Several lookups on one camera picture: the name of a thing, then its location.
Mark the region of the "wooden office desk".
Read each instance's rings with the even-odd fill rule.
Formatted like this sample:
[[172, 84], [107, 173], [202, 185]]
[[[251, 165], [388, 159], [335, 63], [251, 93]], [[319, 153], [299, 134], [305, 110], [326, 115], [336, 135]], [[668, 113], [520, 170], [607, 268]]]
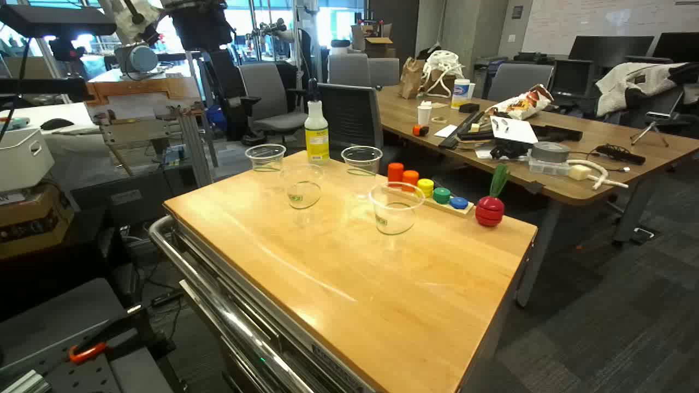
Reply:
[[[448, 125], [459, 126], [468, 119], [465, 113], [451, 106], [448, 99], [435, 99], [435, 106], [431, 113], [431, 130], [426, 135], [416, 135], [414, 125], [418, 119], [418, 104], [418, 99], [402, 99], [399, 84], [383, 88], [378, 91], [378, 113], [383, 128], [388, 134], [416, 142], [428, 151], [444, 153], [464, 165], [478, 167], [486, 173], [496, 170], [499, 159], [486, 159], [476, 154], [478, 139], [465, 139], [454, 149], [441, 149], [441, 138], [438, 135], [438, 130]], [[667, 134], [641, 138], [641, 128], [634, 126], [572, 118], [551, 111], [533, 115], [531, 125], [580, 130], [580, 139], [567, 139], [567, 146], [570, 149], [570, 159], [595, 161], [597, 165], [607, 170], [610, 181], [617, 181], [619, 185], [627, 184], [632, 187], [632, 197], [627, 208], [624, 210], [621, 223], [614, 233], [614, 243], [627, 243], [634, 233], [634, 227], [639, 224], [641, 213], [648, 208], [651, 184], [656, 181], [656, 177], [664, 167], [680, 163], [682, 159], [688, 159], [699, 151], [698, 138]], [[533, 248], [527, 262], [524, 279], [519, 287], [519, 304], [527, 305], [536, 287], [545, 256], [557, 229], [562, 208], [592, 205], [597, 201], [604, 201], [607, 194], [614, 193], [614, 185], [607, 181], [595, 187], [590, 178], [577, 181], [567, 175], [536, 173], [524, 161], [516, 159], [510, 159], [507, 165], [511, 184], [530, 187], [533, 194], [548, 198], [548, 205], [540, 223], [537, 247]]]

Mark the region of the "blue stacking peg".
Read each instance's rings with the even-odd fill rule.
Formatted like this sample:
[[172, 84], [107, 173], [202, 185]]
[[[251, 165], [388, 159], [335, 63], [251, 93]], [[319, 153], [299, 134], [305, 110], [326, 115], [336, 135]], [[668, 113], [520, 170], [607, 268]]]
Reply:
[[465, 210], [468, 208], [468, 198], [465, 197], [451, 197], [451, 205], [454, 210]]

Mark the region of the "green stacking peg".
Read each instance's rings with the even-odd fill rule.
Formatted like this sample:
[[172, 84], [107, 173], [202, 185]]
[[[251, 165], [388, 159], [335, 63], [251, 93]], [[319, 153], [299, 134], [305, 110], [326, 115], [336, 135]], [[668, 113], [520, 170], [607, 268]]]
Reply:
[[432, 198], [441, 205], [451, 203], [451, 189], [448, 187], [435, 187]]

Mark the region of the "white pill bottle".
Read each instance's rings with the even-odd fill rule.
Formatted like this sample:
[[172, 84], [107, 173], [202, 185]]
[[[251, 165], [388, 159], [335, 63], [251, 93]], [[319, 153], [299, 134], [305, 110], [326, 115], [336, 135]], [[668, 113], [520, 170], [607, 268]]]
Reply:
[[423, 101], [418, 104], [418, 125], [420, 126], [428, 126], [431, 125], [431, 113], [432, 113], [432, 102], [431, 101]]

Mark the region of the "red toy radish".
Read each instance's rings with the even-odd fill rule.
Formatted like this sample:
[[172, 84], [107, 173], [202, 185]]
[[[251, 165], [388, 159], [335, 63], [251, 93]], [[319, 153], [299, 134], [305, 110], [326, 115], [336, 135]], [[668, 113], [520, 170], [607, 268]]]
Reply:
[[510, 170], [506, 165], [499, 165], [494, 170], [489, 193], [478, 198], [476, 203], [476, 223], [484, 227], [496, 227], [506, 215], [506, 203], [501, 201], [501, 193], [506, 189], [510, 181]]

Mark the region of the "white paper sheet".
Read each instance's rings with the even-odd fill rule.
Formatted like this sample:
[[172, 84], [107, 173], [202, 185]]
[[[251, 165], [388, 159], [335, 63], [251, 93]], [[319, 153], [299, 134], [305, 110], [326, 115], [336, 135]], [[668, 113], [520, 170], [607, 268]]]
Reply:
[[533, 126], [527, 119], [516, 119], [516, 118], [494, 115], [491, 134], [496, 139], [510, 139], [510, 142], [522, 142], [522, 143], [537, 142]]

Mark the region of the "cardboard box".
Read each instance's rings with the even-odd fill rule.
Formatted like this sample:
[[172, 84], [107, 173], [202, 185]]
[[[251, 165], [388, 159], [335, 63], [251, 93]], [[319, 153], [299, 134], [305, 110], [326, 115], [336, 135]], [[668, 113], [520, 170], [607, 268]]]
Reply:
[[0, 208], [0, 259], [62, 244], [73, 219], [64, 189], [40, 184], [26, 201]]

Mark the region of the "yellow spray bottle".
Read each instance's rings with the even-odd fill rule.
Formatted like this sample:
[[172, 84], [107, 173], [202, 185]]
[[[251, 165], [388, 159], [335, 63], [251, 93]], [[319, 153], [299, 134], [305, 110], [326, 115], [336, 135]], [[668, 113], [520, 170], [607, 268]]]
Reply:
[[323, 115], [323, 102], [310, 101], [306, 115], [306, 154], [310, 161], [323, 161], [331, 158], [331, 134]]

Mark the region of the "snack bag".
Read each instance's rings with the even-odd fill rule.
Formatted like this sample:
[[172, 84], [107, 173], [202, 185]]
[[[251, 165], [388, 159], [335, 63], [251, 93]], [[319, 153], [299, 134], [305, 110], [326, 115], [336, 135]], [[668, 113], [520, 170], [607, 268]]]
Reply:
[[494, 111], [499, 115], [527, 119], [527, 118], [545, 111], [551, 102], [554, 102], [554, 93], [548, 91], [547, 84], [537, 83], [519, 95], [511, 95], [507, 101], [496, 102]]

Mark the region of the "black computer monitor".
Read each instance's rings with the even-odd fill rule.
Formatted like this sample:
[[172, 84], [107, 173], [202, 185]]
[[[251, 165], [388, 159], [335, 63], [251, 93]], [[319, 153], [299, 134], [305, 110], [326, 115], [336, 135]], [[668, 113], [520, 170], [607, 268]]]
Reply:
[[551, 90], [557, 99], [581, 99], [595, 78], [595, 63], [585, 58], [559, 58], [554, 69]]

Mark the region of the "clear plastic cup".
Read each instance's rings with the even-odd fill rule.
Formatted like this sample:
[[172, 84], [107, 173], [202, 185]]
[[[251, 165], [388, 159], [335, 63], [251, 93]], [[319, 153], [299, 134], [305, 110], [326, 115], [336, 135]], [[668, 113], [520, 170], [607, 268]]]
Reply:
[[322, 167], [293, 163], [283, 173], [284, 194], [293, 210], [310, 210], [322, 198]]
[[341, 151], [341, 159], [347, 163], [350, 175], [374, 177], [383, 161], [383, 151], [369, 143], [352, 143]]
[[284, 163], [284, 143], [257, 143], [246, 151], [251, 167], [258, 173], [279, 173]]
[[416, 223], [416, 210], [426, 201], [424, 193], [404, 181], [388, 181], [369, 189], [377, 229], [385, 236], [407, 233]]

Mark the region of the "red stacking peg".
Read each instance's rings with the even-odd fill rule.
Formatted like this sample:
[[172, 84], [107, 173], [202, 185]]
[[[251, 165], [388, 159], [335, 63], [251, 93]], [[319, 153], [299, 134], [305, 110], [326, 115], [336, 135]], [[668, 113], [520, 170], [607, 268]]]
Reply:
[[388, 165], [388, 178], [390, 181], [402, 181], [404, 163], [402, 161], [390, 161]]

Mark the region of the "yellow stacking peg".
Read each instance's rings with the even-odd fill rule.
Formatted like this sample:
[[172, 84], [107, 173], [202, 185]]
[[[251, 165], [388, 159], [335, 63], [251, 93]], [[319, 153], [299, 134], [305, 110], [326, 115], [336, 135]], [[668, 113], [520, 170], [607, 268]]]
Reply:
[[435, 181], [432, 178], [420, 178], [418, 181], [418, 187], [424, 193], [424, 197], [432, 197], [432, 189], [435, 189]]

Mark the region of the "clear plastic cup front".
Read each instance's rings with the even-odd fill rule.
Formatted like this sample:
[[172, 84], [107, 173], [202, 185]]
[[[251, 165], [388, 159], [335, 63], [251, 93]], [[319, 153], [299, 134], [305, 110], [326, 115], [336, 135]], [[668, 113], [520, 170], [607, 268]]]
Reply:
[[416, 210], [426, 201], [424, 193], [404, 181], [388, 181], [369, 189], [377, 229], [385, 236], [407, 233], [416, 223]]

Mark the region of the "grey office chair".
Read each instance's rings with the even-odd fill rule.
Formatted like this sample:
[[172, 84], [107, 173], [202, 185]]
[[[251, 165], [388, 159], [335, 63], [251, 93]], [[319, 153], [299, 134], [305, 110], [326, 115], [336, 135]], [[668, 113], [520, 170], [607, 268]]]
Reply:
[[287, 139], [305, 126], [305, 90], [287, 88], [275, 63], [246, 63], [239, 67], [242, 104], [253, 142], [271, 135]]

